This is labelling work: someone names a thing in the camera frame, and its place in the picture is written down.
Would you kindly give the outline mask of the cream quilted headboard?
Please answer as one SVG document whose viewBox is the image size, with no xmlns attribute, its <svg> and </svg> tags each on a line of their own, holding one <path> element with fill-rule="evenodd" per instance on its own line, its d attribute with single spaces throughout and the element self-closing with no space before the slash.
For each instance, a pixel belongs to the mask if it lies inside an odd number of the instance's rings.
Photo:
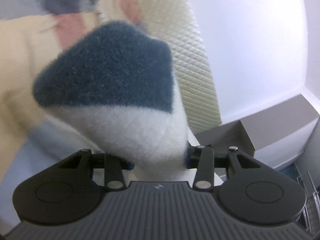
<svg viewBox="0 0 320 240">
<path fill-rule="evenodd" d="M 221 124 L 206 49 L 188 0 L 137 0 L 148 33 L 171 49 L 188 124 L 193 133 Z"/>
</svg>

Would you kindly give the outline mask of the patchwork colour-block bed quilt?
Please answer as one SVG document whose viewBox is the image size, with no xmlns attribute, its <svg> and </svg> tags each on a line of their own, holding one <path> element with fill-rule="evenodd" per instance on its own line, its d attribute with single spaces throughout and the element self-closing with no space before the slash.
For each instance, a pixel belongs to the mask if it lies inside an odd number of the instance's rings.
<svg viewBox="0 0 320 240">
<path fill-rule="evenodd" d="M 141 26 L 137 0 L 1 0 L 1 189 L 94 144 L 37 105 L 37 74 L 110 20 Z"/>
</svg>

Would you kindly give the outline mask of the white fuzzy striped sweater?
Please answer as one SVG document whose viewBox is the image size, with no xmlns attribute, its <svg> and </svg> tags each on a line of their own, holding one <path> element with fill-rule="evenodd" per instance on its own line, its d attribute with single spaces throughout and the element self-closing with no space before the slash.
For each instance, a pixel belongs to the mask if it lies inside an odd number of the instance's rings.
<svg viewBox="0 0 320 240">
<path fill-rule="evenodd" d="M 113 21 L 62 52 L 34 81 L 41 108 L 103 152 L 134 165 L 140 181 L 187 181 L 190 134 L 168 45 Z"/>
</svg>

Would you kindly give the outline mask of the grey bedside cabinet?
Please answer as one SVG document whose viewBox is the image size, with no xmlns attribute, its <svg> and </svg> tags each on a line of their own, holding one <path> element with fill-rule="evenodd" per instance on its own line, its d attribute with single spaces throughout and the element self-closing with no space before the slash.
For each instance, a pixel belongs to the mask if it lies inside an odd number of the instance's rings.
<svg viewBox="0 0 320 240">
<path fill-rule="evenodd" d="M 231 146 L 276 170 L 293 163 L 316 127 L 318 112 L 302 95 L 195 135 L 216 153 Z"/>
</svg>

